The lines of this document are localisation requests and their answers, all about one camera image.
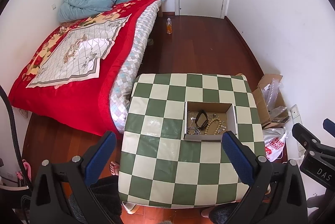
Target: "pink object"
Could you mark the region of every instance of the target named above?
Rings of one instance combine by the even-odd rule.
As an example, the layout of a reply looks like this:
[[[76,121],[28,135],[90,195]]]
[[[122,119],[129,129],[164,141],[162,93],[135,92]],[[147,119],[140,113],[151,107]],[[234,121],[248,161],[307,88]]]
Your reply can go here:
[[[23,159],[22,162],[23,162],[23,166],[24,166],[25,170],[28,173],[28,178],[31,181],[31,166],[25,159]],[[23,176],[22,176],[21,171],[16,172],[16,176],[18,177],[19,180],[23,180]]]

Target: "baseboard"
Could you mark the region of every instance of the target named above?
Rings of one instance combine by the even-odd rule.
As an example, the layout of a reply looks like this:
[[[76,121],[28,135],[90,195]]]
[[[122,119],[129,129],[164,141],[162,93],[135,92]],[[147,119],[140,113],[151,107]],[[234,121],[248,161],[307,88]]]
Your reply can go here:
[[[175,12],[163,12],[164,17],[175,16]]]
[[[254,54],[252,53],[251,49],[249,48],[247,42],[243,39],[242,35],[238,32],[238,30],[235,28],[235,26],[233,25],[233,23],[229,20],[229,18],[227,16],[224,17],[224,19],[227,21],[227,23],[229,24],[229,26],[233,29],[233,31],[235,32],[235,34],[237,35],[237,37],[239,38],[239,40],[241,41],[243,47],[245,48],[245,50],[247,51],[247,53],[249,54],[250,59],[252,60],[252,62],[256,65],[257,68],[257,73],[260,74],[261,76],[264,75],[263,70],[261,69],[259,63],[257,62]]]

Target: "checkered tablecloth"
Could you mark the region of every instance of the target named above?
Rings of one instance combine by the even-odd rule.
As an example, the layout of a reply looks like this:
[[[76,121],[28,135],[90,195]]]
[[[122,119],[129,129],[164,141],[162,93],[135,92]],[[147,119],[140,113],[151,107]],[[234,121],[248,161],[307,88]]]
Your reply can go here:
[[[220,142],[183,140],[185,101],[232,103],[238,139],[265,155],[245,76],[142,74],[134,84],[123,138],[122,201],[192,208],[238,200],[247,191]]]

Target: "bare foot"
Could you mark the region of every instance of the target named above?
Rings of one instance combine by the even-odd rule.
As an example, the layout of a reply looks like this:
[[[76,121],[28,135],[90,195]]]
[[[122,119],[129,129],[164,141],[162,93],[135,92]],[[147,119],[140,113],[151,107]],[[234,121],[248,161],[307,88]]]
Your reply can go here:
[[[109,165],[109,169],[111,171],[111,174],[114,175],[119,175],[119,171],[120,171],[120,165],[118,163],[115,162],[111,162]]]

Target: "black cable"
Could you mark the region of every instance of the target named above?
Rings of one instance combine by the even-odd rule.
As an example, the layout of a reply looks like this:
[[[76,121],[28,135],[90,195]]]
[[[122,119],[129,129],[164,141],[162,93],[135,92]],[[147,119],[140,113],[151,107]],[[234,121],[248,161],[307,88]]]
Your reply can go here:
[[[29,224],[29,221],[28,221],[28,218],[27,218],[27,215],[26,215],[26,210],[25,210],[25,207],[24,207],[24,202],[26,200],[30,201],[31,198],[28,195],[23,195],[21,197],[21,208],[22,208],[22,211],[23,211],[24,220],[26,221],[27,224]]]
[[[26,182],[26,184],[28,185],[29,189],[32,191],[32,183],[28,178],[28,174],[26,169],[24,168],[23,162],[22,162],[22,156],[20,153],[20,147],[19,147],[19,142],[17,140],[17,134],[16,134],[16,126],[15,126],[15,118],[14,118],[14,113],[13,113],[13,108],[12,105],[9,102],[9,99],[7,97],[6,92],[2,89],[1,85],[0,85],[0,96],[3,100],[3,102],[6,105],[7,108],[7,112],[8,112],[8,116],[9,116],[9,122],[10,122],[10,129],[12,131],[12,139],[13,139],[13,145],[14,145],[14,150],[15,150],[15,154],[16,154],[16,159],[17,159],[17,163],[19,164],[20,170],[22,172],[22,176]]]

